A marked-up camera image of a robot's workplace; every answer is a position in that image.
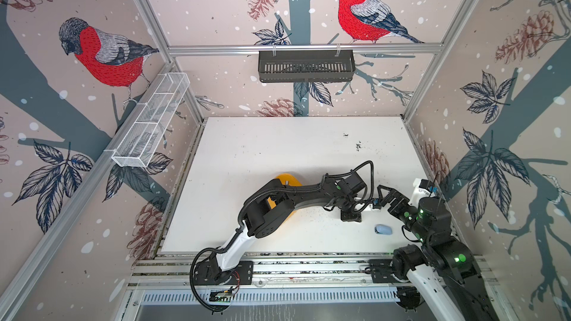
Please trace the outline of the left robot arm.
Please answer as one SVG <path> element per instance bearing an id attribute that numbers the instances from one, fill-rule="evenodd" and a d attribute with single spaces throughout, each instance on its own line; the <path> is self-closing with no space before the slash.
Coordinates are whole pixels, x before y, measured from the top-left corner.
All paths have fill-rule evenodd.
<path id="1" fill-rule="evenodd" d="M 275 178 L 250 198 L 239 211 L 238 228 L 223 246 L 199 251 L 190 267 L 190 284 L 221 285 L 236 272 L 246 251 L 257 239 L 270 236 L 294 212 L 321 207 L 341 211 L 345 222 L 362 221 L 362 212 L 373 203 L 374 164 L 371 160 L 342 174 L 322 176 L 309 186 L 293 186 Z"/>

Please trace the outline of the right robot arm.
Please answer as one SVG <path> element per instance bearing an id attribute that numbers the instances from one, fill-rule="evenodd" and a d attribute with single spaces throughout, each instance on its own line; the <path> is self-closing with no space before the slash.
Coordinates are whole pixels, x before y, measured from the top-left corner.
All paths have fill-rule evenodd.
<path id="1" fill-rule="evenodd" d="M 452 215 L 435 184 L 416 180 L 413 195 L 383 185 L 379 205 L 414 236 L 395 249 L 391 267 L 398 280 L 413 284 L 437 320 L 497 320 L 474 254 L 452 231 Z"/>

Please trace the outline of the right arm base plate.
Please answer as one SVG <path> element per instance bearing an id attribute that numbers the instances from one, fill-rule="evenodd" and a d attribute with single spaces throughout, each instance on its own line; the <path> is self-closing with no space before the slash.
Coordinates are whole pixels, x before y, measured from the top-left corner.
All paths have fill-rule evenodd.
<path id="1" fill-rule="evenodd" d="M 391 259 L 370 259 L 365 273 L 371 276 L 373 284 L 400 283 L 394 276 Z"/>

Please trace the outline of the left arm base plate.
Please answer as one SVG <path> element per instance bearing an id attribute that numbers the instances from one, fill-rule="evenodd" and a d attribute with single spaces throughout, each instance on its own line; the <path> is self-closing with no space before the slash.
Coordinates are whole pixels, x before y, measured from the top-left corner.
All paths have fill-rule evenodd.
<path id="1" fill-rule="evenodd" d="M 240 262 L 235 268 L 223 271 L 216 259 L 199 262 L 190 272 L 194 285 L 251 285 L 253 262 Z"/>

